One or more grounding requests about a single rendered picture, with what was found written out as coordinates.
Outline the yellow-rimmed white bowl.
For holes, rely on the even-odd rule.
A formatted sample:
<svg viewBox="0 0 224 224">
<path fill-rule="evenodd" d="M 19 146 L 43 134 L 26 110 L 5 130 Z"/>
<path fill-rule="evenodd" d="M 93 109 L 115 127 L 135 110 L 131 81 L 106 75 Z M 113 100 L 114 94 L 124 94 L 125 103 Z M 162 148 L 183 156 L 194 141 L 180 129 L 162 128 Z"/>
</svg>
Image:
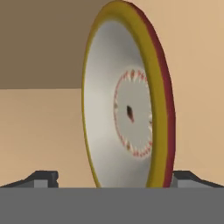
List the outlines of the yellow-rimmed white bowl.
<svg viewBox="0 0 224 224">
<path fill-rule="evenodd" d="M 175 157 L 175 108 L 165 53 L 133 3 L 102 7 L 85 51 L 81 109 L 98 187 L 167 187 Z"/>
</svg>

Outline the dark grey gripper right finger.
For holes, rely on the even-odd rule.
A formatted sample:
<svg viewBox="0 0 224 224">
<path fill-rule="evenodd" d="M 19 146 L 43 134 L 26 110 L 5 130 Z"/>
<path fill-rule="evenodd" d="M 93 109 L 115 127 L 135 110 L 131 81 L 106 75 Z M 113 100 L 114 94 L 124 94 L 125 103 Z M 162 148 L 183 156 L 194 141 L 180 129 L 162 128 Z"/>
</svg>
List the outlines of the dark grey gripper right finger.
<svg viewBox="0 0 224 224">
<path fill-rule="evenodd" d="M 224 188 L 219 185 L 199 178 L 191 171 L 174 171 L 172 174 L 171 187 L 176 188 Z"/>
</svg>

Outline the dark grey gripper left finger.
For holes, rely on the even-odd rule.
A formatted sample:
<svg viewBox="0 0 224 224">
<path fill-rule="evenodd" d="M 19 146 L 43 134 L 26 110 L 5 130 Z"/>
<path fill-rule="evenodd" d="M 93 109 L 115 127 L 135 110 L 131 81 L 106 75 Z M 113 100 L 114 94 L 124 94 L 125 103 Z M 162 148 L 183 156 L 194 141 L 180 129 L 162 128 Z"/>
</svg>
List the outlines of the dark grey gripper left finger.
<svg viewBox="0 0 224 224">
<path fill-rule="evenodd" d="M 27 178 L 9 183 L 3 187 L 58 188 L 58 178 L 59 173 L 57 171 L 35 171 Z"/>
</svg>

